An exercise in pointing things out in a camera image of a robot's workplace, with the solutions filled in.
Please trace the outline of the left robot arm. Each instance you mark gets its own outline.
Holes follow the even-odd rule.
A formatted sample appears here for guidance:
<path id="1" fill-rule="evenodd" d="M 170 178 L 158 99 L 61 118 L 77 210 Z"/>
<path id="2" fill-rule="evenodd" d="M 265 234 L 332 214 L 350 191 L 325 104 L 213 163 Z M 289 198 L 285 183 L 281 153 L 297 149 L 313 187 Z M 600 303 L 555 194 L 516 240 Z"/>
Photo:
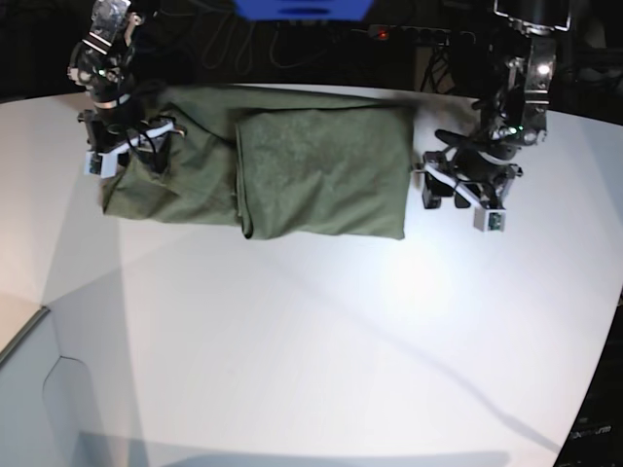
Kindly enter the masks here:
<path id="1" fill-rule="evenodd" d="M 423 154 L 418 168 L 426 209 L 453 198 L 458 208 L 503 210 L 512 183 L 523 174 L 514 157 L 546 136 L 556 35 L 570 27 L 570 3 L 495 1 L 493 12 L 505 21 L 490 43 L 495 89 L 473 103 L 480 123 L 470 134 L 436 130 L 445 147 Z"/>

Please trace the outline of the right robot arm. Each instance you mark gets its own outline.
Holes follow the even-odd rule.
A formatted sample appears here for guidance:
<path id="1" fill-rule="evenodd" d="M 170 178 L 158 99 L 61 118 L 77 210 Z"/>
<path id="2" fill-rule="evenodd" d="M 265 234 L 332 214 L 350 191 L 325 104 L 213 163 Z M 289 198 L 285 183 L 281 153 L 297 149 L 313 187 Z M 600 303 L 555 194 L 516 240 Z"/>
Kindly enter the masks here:
<path id="1" fill-rule="evenodd" d="M 139 83 L 130 70 L 135 32 L 145 19 L 130 1 L 96 1 L 91 28 L 70 57 L 67 75 L 92 102 L 78 115 L 89 145 L 86 172 L 102 179 L 114 177 L 133 159 L 159 174 L 168 165 L 176 125 L 157 110 L 165 84 Z"/>

